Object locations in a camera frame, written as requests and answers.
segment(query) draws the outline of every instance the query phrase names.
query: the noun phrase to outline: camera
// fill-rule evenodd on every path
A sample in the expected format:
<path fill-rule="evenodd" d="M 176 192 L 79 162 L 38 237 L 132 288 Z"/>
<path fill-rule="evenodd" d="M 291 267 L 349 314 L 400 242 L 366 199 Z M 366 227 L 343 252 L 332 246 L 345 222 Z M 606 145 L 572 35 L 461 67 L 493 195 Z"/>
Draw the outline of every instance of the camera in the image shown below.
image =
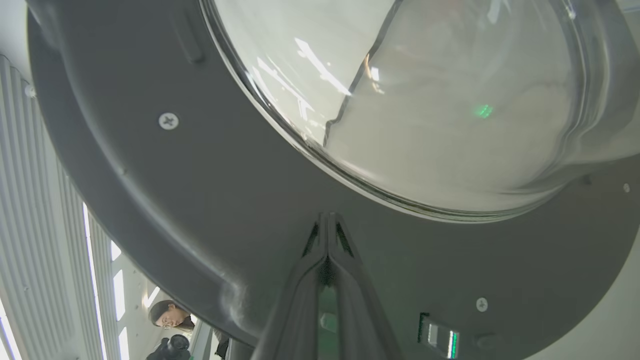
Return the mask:
<path fill-rule="evenodd" d="M 189 340 L 183 335 L 173 335 L 171 340 L 163 338 L 156 351 L 147 356 L 147 360 L 189 360 Z"/>

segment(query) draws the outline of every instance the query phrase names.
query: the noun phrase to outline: green led indicator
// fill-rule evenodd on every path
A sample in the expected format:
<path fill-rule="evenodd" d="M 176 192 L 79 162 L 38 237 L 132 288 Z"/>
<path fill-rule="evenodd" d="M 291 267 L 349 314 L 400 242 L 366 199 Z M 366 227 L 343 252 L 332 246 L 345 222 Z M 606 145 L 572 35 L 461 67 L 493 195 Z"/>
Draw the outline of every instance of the green led indicator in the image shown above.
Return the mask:
<path fill-rule="evenodd" d="M 474 114 L 477 117 L 481 117 L 482 119 L 486 119 L 489 117 L 489 115 L 491 115 L 491 113 L 493 112 L 493 108 L 489 105 L 482 105 L 482 106 L 478 106 L 476 108 L 476 110 L 474 111 Z"/>
<path fill-rule="evenodd" d="M 458 335 L 453 333 L 453 346 L 451 347 L 451 359 L 456 358 L 456 344 L 458 344 Z"/>

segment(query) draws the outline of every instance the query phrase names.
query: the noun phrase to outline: clear plastic dome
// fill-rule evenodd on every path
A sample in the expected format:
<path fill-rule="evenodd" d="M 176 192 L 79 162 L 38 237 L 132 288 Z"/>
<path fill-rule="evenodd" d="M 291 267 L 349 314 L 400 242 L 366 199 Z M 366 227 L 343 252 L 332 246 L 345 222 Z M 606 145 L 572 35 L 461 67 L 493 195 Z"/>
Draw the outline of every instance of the clear plastic dome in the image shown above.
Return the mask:
<path fill-rule="evenodd" d="M 614 1 L 203 5 L 272 125 L 397 209 L 500 220 L 640 152 L 637 47 Z"/>

